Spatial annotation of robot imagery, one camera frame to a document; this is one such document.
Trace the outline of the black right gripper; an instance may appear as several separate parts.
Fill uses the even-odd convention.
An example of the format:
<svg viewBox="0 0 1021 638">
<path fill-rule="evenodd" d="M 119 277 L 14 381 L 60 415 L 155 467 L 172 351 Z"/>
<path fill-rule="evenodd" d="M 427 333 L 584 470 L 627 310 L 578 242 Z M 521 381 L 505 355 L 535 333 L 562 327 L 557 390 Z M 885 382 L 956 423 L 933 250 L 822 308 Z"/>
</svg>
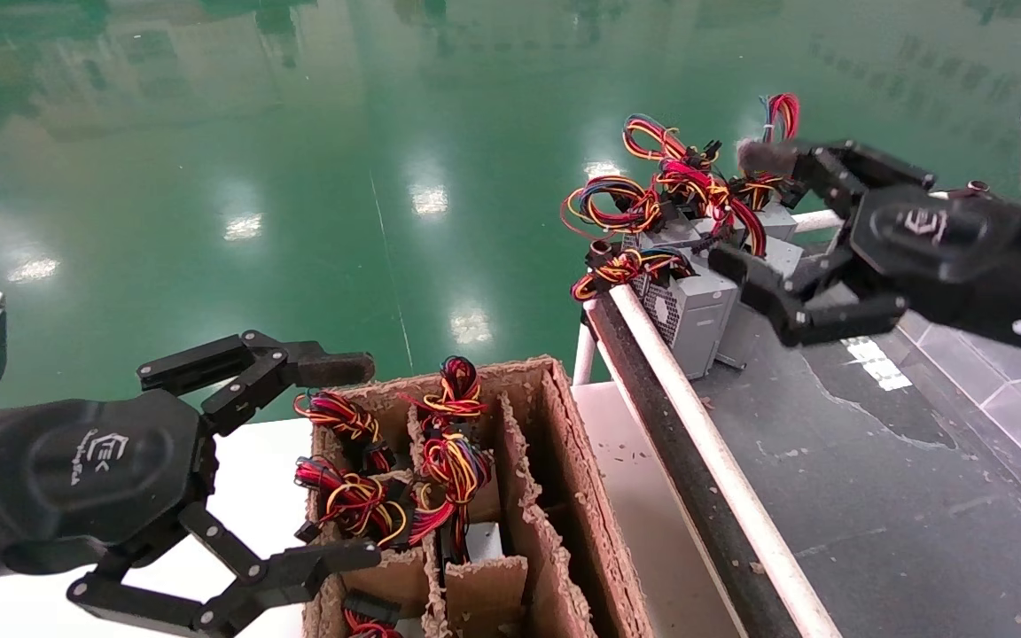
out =
<svg viewBox="0 0 1021 638">
<path fill-rule="evenodd" d="M 848 218 L 848 249 L 820 255 L 791 277 L 726 245 L 710 269 L 737 283 L 740 300 L 787 347 L 891 331 L 907 300 L 1010 300 L 1014 206 L 1008 199 L 934 198 L 936 175 L 854 140 L 744 140 L 738 166 L 778 176 Z"/>
</svg>

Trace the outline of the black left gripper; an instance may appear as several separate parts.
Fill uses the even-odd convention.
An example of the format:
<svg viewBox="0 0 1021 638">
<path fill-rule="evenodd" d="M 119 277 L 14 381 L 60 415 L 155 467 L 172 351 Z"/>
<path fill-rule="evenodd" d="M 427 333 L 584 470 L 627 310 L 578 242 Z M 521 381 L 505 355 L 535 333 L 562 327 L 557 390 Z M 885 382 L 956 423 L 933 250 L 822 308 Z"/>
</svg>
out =
<svg viewBox="0 0 1021 638">
<path fill-rule="evenodd" d="M 289 388 L 356 386 L 374 372 L 368 352 L 245 331 L 138 369 L 142 389 L 167 393 L 0 409 L 0 576 L 100 561 L 67 590 L 72 605 L 181 637 L 236 637 L 268 610 L 311 602 L 333 574 L 380 565 L 381 549 L 351 540 L 258 557 L 202 504 L 218 469 L 211 433 L 230 435 Z M 202 415 L 176 397 L 218 383 Z M 218 596 L 125 584 L 186 537 L 234 574 Z"/>
</svg>

